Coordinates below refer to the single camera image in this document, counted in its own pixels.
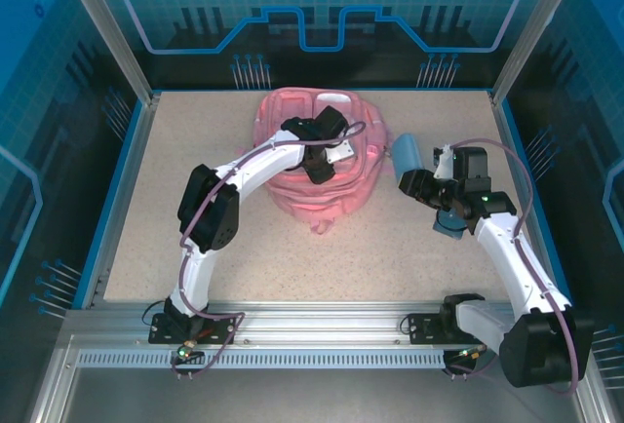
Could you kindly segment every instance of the glass panel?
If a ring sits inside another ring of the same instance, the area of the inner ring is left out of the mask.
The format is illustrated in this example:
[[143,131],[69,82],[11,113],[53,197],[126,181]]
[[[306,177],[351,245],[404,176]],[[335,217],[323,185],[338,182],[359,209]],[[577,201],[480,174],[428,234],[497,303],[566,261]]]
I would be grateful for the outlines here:
[[[621,333],[624,0],[563,0],[509,95],[575,305]],[[622,408],[617,332],[597,335]]]
[[3,0],[0,24],[0,408],[22,421],[137,98],[79,0]]
[[107,2],[155,88],[482,88],[536,0]]

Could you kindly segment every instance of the beige tabletop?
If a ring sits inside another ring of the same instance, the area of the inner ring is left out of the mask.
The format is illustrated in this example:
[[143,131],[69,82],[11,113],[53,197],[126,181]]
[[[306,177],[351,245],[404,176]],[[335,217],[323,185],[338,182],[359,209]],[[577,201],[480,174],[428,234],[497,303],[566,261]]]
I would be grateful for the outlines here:
[[[486,92],[359,92],[394,135],[416,135],[425,166],[432,149],[468,137],[500,140]],[[213,168],[252,143],[265,92],[165,92],[154,118],[106,287],[106,301],[167,297],[180,263],[177,207],[190,172]],[[503,153],[488,148],[492,190],[518,199]],[[435,212],[398,189],[388,160],[367,204],[323,236],[280,211],[266,190],[241,207],[240,228],[221,252],[212,300],[420,301],[477,292],[506,299],[474,237],[432,230]]]

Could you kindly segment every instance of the pink backpack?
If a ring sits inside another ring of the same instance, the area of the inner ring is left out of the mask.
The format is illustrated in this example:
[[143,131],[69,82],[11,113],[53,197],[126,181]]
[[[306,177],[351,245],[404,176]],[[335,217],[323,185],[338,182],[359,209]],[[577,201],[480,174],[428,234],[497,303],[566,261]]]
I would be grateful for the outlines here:
[[388,143],[379,111],[351,92],[284,88],[262,101],[253,125],[256,146],[279,131],[287,119],[314,118],[326,106],[340,111],[349,124],[367,123],[366,130],[350,140],[356,156],[335,163],[335,176],[321,185],[313,184],[304,169],[280,173],[266,183],[275,204],[309,222],[317,234],[327,233],[336,218],[356,211],[369,199]]

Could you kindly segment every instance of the speckled work surface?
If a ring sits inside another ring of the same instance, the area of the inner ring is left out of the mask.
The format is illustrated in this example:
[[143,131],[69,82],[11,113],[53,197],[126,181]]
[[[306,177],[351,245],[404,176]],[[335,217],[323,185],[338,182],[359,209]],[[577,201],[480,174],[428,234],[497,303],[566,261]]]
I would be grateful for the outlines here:
[[[415,134],[425,166],[435,145],[500,139],[486,92],[359,94],[377,105],[394,135]],[[177,206],[192,169],[216,167],[252,141],[264,92],[162,93],[104,295],[151,301],[172,291],[180,263]],[[518,206],[502,152],[488,150],[492,189]],[[240,229],[221,252],[213,300],[392,301],[474,291],[505,299],[492,262],[474,237],[434,232],[435,213],[404,196],[387,166],[368,203],[324,236],[281,212],[264,189],[241,207]]]

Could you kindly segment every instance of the blue enclosure wall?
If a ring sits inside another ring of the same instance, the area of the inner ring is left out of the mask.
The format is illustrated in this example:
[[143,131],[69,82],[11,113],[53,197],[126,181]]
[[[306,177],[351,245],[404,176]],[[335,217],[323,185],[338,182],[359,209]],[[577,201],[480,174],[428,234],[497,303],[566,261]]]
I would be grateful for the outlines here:
[[575,305],[621,330],[624,0],[563,0],[509,103]]
[[152,87],[491,87],[537,0],[107,0]]
[[81,270],[137,98],[79,0],[2,0],[0,25],[0,419],[21,421],[73,292],[42,262]]

